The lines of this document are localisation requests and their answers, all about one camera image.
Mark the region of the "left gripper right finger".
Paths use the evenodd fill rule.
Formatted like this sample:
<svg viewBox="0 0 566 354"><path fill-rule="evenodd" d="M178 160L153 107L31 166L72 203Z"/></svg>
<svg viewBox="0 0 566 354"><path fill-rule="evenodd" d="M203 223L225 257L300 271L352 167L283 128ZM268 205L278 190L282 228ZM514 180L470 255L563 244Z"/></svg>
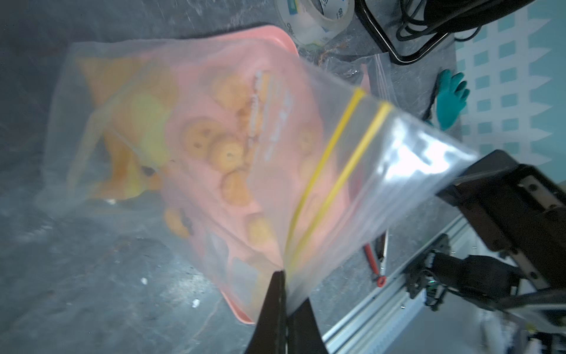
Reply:
<svg viewBox="0 0 566 354"><path fill-rule="evenodd" d="M329 353L318 329L318 324L309 299L306 299L287 317L287 353Z"/></svg>

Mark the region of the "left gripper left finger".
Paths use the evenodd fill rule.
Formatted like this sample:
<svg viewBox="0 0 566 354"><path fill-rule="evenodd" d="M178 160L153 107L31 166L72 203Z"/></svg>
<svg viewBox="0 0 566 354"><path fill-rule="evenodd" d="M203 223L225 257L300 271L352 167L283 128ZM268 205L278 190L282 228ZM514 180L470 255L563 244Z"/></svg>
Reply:
<svg viewBox="0 0 566 354"><path fill-rule="evenodd" d="M286 305L285 273L284 271L276 271L271 277L254 334L245 354L286 353Z"/></svg>

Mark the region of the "clear resealable bag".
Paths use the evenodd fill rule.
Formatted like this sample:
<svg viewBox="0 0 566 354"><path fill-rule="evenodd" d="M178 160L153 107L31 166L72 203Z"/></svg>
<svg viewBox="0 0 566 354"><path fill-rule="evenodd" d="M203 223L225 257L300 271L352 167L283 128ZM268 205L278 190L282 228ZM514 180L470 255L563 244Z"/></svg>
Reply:
<svg viewBox="0 0 566 354"><path fill-rule="evenodd" d="M273 273L295 310L476 154L263 38L73 45L37 205L156 228L259 318Z"/></svg>

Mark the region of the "red metal tongs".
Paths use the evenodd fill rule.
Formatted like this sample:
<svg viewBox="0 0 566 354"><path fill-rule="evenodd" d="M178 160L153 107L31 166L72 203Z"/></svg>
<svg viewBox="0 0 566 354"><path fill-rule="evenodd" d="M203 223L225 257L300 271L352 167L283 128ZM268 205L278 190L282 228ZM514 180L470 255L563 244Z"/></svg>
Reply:
<svg viewBox="0 0 566 354"><path fill-rule="evenodd" d="M378 288L383 288L387 282L386 257L389 245L389 230L384 231L379 237L363 246L363 250L373 273L372 279Z"/></svg>

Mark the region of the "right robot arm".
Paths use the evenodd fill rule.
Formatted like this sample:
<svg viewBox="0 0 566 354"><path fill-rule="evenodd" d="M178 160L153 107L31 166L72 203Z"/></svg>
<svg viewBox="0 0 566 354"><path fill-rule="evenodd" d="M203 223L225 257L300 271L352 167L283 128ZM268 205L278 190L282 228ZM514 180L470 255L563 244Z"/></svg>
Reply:
<svg viewBox="0 0 566 354"><path fill-rule="evenodd" d="M532 165L495 150L439 193L456 207L489 255L459 259L448 236L405 269L415 298L428 286L436 310L454 294L487 311L523 318L543 333L565 333L565 192Z"/></svg>

